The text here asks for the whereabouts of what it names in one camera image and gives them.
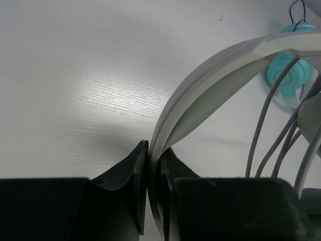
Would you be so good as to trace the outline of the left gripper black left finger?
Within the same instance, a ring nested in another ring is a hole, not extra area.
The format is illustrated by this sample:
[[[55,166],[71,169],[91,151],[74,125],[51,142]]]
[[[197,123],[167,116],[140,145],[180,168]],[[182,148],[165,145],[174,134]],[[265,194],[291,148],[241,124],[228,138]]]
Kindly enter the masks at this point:
[[[102,194],[94,207],[109,228],[108,234],[143,235],[147,168],[148,141],[140,141],[122,161],[91,180]]]

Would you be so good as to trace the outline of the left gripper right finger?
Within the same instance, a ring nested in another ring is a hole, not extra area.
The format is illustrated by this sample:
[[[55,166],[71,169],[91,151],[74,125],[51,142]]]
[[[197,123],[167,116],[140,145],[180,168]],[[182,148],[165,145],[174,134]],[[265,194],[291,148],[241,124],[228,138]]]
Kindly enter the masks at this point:
[[[185,165],[168,148],[160,157],[157,166],[157,210],[162,221],[161,234],[164,240],[172,236],[171,226],[175,225],[176,213],[173,204],[173,188],[175,181],[182,178],[200,178],[192,169]]]

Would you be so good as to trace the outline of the white grey headphones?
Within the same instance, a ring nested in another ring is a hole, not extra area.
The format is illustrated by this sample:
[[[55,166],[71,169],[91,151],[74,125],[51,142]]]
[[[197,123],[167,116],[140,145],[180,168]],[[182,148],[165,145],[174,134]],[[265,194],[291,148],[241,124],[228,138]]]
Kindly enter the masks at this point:
[[[148,196],[160,233],[164,232],[163,212],[156,198],[160,156],[195,130],[278,53],[301,57],[320,70],[320,33],[278,33],[232,45],[198,66],[169,98],[159,116],[149,149]]]

